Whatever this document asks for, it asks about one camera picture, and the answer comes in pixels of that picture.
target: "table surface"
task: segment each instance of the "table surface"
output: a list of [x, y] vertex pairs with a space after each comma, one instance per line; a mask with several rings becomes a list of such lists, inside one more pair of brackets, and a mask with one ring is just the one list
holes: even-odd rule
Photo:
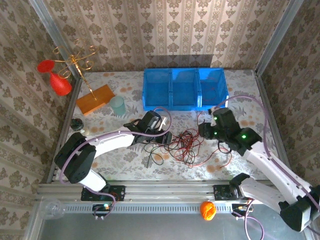
[[[225, 79], [230, 97], [248, 95], [261, 100], [258, 86], [252, 70], [225, 70]], [[90, 130], [90, 135], [99, 135], [112, 132], [123, 124], [139, 119], [146, 113], [142, 105], [143, 71], [136, 72], [92, 72], [85, 74], [92, 89], [108, 84], [115, 95], [124, 98], [126, 112], [123, 116], [115, 116], [111, 107], [106, 104], [100, 109], [84, 116], [76, 106], [72, 118], [80, 118]], [[82, 84], [79, 98], [88, 94], [89, 89]], [[240, 126], [250, 127], [261, 136], [263, 134], [263, 110], [250, 99], [237, 98], [230, 100], [228, 107], [233, 111]], [[177, 135], [186, 129], [197, 129], [197, 116], [199, 111], [171, 111], [171, 132]], [[202, 114], [199, 121], [210, 122], [208, 114]], [[68, 138], [74, 131], [70, 128]], [[267, 142], [272, 152], [277, 155], [274, 139], [268, 126]], [[200, 147], [195, 163], [205, 161], [217, 149], [216, 140], [205, 140]], [[169, 154], [159, 153], [164, 161], [156, 165], [149, 161], [149, 153], [144, 151], [143, 144], [136, 144], [128, 148], [119, 148], [105, 153], [94, 159], [92, 169], [102, 174], [107, 180], [230, 180], [240, 173], [249, 174], [256, 180], [267, 180], [267, 177], [251, 162], [243, 159], [237, 152], [232, 152], [229, 165], [220, 168], [229, 160], [229, 155], [214, 154], [209, 161], [201, 166], [189, 166], [174, 160]]]

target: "patterned wallpaper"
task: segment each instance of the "patterned wallpaper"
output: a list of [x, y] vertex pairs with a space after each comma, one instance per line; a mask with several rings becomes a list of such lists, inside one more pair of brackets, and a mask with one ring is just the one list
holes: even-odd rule
[[22, 239], [64, 119], [66, 97], [36, 70], [55, 47], [27, 0], [0, 1], [0, 239]]
[[305, 0], [262, 79], [291, 168], [320, 184], [320, 1]]
[[44, 0], [71, 48], [99, 46], [94, 72], [254, 69], [289, 0]]

